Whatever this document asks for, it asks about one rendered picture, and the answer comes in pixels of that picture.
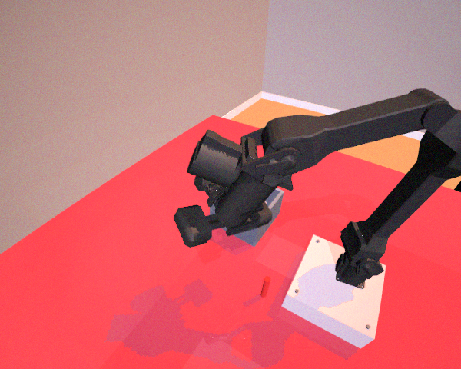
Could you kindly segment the red peg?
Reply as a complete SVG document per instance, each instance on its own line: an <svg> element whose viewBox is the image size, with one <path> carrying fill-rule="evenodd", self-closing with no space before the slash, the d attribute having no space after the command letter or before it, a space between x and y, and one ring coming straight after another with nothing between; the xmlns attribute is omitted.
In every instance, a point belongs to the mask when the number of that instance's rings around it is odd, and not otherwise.
<svg viewBox="0 0 461 369"><path fill-rule="evenodd" d="M267 292L268 292L268 288L269 288L269 285L270 285L270 277L269 276L266 276L264 278L264 283L263 283L263 287L262 287L262 290L261 290L261 294L260 296L265 298L267 296Z"/></svg>

